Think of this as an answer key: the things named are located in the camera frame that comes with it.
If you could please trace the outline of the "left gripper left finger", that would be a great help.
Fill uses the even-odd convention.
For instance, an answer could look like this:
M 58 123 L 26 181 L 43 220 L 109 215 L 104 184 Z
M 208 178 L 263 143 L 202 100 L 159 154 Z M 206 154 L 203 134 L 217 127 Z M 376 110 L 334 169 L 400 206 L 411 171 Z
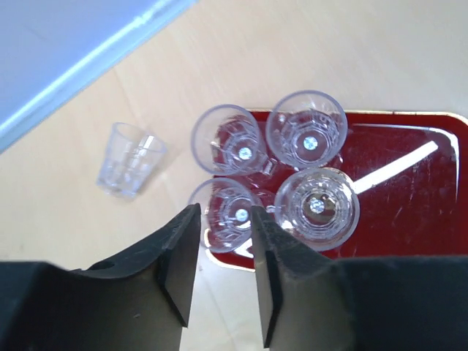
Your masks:
M 189 323 L 200 206 L 123 251 L 72 271 L 1 263 L 3 350 L 177 350 Z

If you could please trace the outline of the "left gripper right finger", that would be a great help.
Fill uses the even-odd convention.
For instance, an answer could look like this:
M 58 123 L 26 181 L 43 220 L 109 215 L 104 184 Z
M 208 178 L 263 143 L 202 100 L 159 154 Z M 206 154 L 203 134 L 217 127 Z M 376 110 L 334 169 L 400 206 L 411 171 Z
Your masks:
M 263 345 L 270 350 L 465 350 L 467 258 L 332 260 L 251 209 Z

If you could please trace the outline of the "clear glass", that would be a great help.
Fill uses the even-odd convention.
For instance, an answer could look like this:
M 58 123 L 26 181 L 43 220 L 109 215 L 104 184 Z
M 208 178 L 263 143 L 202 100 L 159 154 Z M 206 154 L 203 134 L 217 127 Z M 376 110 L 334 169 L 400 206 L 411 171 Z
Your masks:
M 215 176 L 270 176 L 277 161 L 254 116 L 238 105 L 217 105 L 196 121 L 191 133 L 191 151 L 196 163 Z
M 132 199 L 166 152 L 167 146 L 156 135 L 116 122 L 111 128 L 97 185 L 110 195 Z
M 232 252 L 252 234 L 251 208 L 260 198 L 231 178 L 212 178 L 201 183 L 189 197 L 201 208 L 200 245 L 214 253 Z
M 337 156 L 347 131 L 346 113 L 336 99 L 321 91 L 301 90 L 274 106 L 265 138 L 280 162 L 304 169 L 322 167 Z
M 358 226 L 361 208 L 354 183 L 336 168 L 308 168 L 276 192 L 276 223 L 317 252 L 344 244 Z

